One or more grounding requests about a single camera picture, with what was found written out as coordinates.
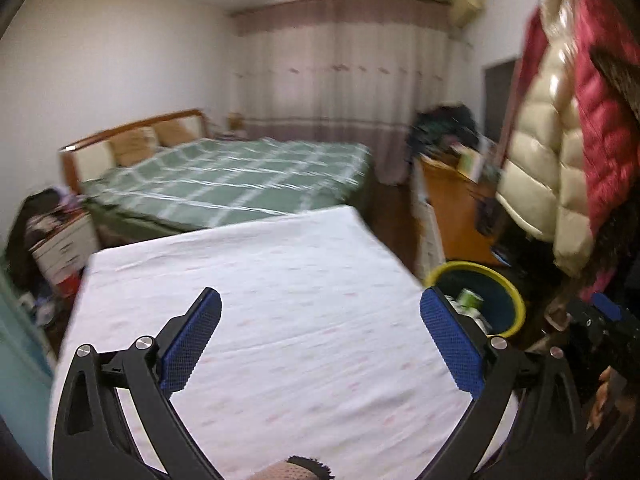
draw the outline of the yellow trash can rim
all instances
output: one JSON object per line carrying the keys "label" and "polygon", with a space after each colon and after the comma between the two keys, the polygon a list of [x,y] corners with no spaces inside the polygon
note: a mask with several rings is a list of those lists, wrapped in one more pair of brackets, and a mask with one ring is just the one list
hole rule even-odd
{"label": "yellow trash can rim", "polygon": [[487,337],[494,337],[498,335],[503,338],[508,338],[518,333],[518,331],[524,325],[524,320],[526,318],[526,308],[524,306],[524,300],[522,299],[522,296],[518,292],[518,289],[515,288],[513,283],[507,280],[499,272],[496,272],[495,270],[489,269],[488,267],[482,266],[480,264],[475,264],[473,262],[447,262],[446,264],[442,264],[431,271],[431,273],[424,280],[424,286],[426,286],[427,288],[429,288],[430,286],[435,286],[440,276],[445,272],[449,272],[450,270],[472,270],[474,272],[478,272],[479,274],[484,274],[485,276],[488,276],[495,282],[499,283],[502,288],[507,291],[508,295],[511,298],[511,301],[513,301],[515,316],[511,327],[506,332],[502,332],[501,334],[489,334]]}

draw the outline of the green plaid bedspread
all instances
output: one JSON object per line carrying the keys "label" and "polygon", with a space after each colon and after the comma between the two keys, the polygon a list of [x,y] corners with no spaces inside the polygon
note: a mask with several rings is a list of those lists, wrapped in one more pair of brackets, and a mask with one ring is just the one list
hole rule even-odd
{"label": "green plaid bedspread", "polygon": [[199,139],[81,187],[119,214],[196,230],[344,203],[370,161],[362,144]]}

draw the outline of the white wall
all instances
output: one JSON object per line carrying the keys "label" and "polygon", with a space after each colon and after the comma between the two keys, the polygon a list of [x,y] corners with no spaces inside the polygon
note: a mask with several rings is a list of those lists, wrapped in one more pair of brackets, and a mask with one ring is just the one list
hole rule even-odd
{"label": "white wall", "polygon": [[61,146],[185,108],[222,124],[231,26],[187,0],[27,0],[0,40],[0,236],[62,181]]}
{"label": "white wall", "polygon": [[464,40],[471,46],[463,46],[454,53],[450,74],[454,74],[458,94],[471,108],[480,128],[484,124],[482,69],[521,54],[527,20],[537,2],[486,0],[486,10],[463,32]]}

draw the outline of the trash can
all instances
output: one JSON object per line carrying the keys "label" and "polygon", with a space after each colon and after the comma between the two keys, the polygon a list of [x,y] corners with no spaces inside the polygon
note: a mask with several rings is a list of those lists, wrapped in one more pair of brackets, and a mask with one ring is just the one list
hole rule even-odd
{"label": "trash can", "polygon": [[468,288],[484,300],[480,312],[492,327],[489,337],[511,337],[522,328],[524,301],[509,280],[494,270],[472,262],[448,262],[427,277],[424,285],[437,286],[443,294],[457,298]]}

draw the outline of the nightstand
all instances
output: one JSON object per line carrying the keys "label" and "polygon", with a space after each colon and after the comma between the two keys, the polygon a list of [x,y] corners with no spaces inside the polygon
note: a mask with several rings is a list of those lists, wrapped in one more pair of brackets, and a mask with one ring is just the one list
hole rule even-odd
{"label": "nightstand", "polygon": [[70,275],[82,270],[99,248],[90,216],[79,210],[35,244],[31,254],[46,280],[57,288]]}

